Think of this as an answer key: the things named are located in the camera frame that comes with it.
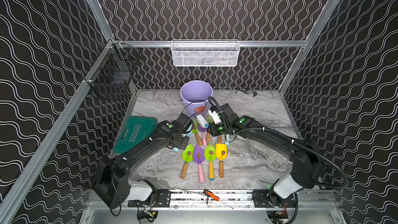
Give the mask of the narrow light blue trowel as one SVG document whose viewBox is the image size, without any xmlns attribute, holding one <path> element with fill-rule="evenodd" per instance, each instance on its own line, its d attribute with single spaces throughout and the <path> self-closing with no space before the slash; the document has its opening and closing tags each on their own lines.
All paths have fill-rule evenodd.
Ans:
<svg viewBox="0 0 398 224">
<path fill-rule="evenodd" d="M 191 136 L 192 136 L 192 124 L 187 130 L 181 131 L 174 135 L 174 141 L 172 145 L 173 150 L 175 152 L 177 152 L 178 150 L 184 150 L 187 147 Z"/>
</svg>

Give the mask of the white blue brush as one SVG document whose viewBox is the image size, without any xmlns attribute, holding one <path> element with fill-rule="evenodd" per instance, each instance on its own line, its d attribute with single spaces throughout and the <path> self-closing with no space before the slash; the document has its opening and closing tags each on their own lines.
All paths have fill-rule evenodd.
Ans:
<svg viewBox="0 0 398 224">
<path fill-rule="evenodd" d="M 207 121 L 202 115 L 197 115 L 196 118 L 197 118 L 198 124 L 199 124 L 202 128 L 207 129 L 207 128 L 209 127 L 208 121 Z"/>
</svg>

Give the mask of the lime front trowel wooden handle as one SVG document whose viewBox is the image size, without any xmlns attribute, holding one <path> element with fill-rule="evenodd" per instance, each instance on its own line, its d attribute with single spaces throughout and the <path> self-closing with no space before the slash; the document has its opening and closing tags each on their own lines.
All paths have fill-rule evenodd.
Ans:
<svg viewBox="0 0 398 224">
<path fill-rule="evenodd" d="M 188 144 L 181 155 L 182 159 L 184 160 L 184 165 L 180 176 L 180 178 L 182 179 L 185 179 L 188 165 L 190 162 L 193 161 L 193 151 L 194 151 L 194 146 L 192 144 Z"/>
</svg>

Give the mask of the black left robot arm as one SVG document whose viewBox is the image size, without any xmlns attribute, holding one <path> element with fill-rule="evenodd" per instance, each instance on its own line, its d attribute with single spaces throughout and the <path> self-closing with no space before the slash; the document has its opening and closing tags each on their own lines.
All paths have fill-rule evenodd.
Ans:
<svg viewBox="0 0 398 224">
<path fill-rule="evenodd" d="M 120 207 L 130 194 L 128 176 L 156 152 L 166 147 L 185 149 L 194 126 L 192 119 L 180 114 L 170 122 L 159 122 L 154 131 L 128 151 L 114 158 L 103 157 L 97 164 L 93 177 L 93 190 L 109 207 Z"/>
</svg>

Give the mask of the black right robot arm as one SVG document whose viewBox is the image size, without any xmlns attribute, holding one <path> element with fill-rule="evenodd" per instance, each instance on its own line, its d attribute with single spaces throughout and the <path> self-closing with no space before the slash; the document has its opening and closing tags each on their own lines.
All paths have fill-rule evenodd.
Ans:
<svg viewBox="0 0 398 224">
<path fill-rule="evenodd" d="M 229 104 L 221 106 L 212 102 L 210 111 L 220 118 L 207 128 L 212 136 L 229 134 L 233 137 L 250 139 L 282 154 L 292 162 L 291 172 L 284 178 L 278 179 L 268 192 L 268 198 L 274 201 L 274 205 L 278 205 L 302 189 L 313 189 L 315 186 L 329 189 L 348 187 L 349 180 L 346 173 L 321 153 L 316 142 L 287 136 L 247 115 L 238 117 Z M 326 163 L 342 176 L 341 183 L 327 184 L 318 181 Z"/>
</svg>

